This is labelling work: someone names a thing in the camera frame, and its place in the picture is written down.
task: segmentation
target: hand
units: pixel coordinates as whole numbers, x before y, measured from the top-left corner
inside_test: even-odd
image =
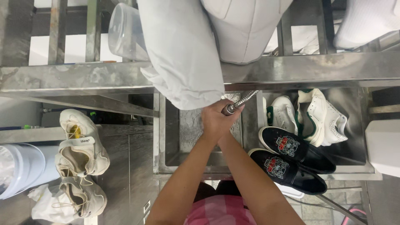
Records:
[[[231,100],[222,99],[218,102],[204,107],[201,112],[201,119],[203,120],[204,133],[203,135],[217,143],[218,140],[226,133],[229,132],[232,124],[239,118],[244,106],[237,109],[237,111],[230,115],[225,116],[221,113],[222,109],[227,104],[233,104]]]

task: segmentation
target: plastic container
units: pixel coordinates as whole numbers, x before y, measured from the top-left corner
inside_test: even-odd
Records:
[[[368,157],[380,173],[400,177],[400,120],[371,121],[365,130]]]
[[[124,3],[115,6],[108,28],[108,47],[114,55],[148,61],[139,10]]]
[[[19,143],[0,145],[14,158],[14,177],[7,189],[0,195],[6,199],[24,190],[60,177],[54,163],[58,146],[39,146]]]

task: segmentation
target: pink object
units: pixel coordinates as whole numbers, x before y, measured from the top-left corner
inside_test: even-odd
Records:
[[[361,209],[356,209],[356,208],[349,209],[349,211],[352,212],[352,213],[355,212],[355,211],[357,211],[357,212],[360,212],[360,213],[362,213],[362,214],[364,214],[364,215],[367,214],[366,212],[362,211]],[[348,217],[345,217],[344,220],[343,220],[343,222],[342,222],[342,225],[347,225],[348,221],[349,221],[349,218],[348,218]]]
[[[184,225],[256,225],[242,197],[215,195],[193,203]]]

